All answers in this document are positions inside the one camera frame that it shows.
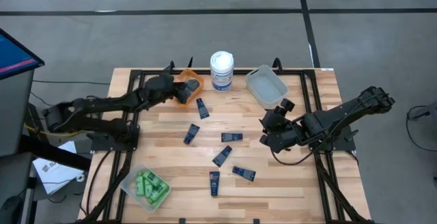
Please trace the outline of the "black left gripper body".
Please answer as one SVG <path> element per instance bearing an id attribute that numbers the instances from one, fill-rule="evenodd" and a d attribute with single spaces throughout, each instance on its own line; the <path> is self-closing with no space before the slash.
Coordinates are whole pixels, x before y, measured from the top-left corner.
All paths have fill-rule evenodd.
<path id="1" fill-rule="evenodd" d="M 175 82 L 174 77 L 168 74 L 159 75 L 157 78 L 156 92 L 158 97 L 164 100 L 176 98 L 182 104 L 182 94 L 189 92 L 184 82 Z"/>

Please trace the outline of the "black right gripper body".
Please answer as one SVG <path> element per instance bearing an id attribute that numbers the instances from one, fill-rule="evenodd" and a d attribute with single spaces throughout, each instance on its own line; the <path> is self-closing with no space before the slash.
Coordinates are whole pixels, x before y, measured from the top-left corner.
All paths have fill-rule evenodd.
<path id="1" fill-rule="evenodd" d="M 275 109 L 279 116 L 279 135 L 280 145 L 283 148 L 290 148 L 295 145 L 302 145 L 301 131 L 302 129 L 296 123 L 296 120 L 290 121 L 285 116 L 291 112 L 295 104 L 284 98 L 280 105 Z"/>

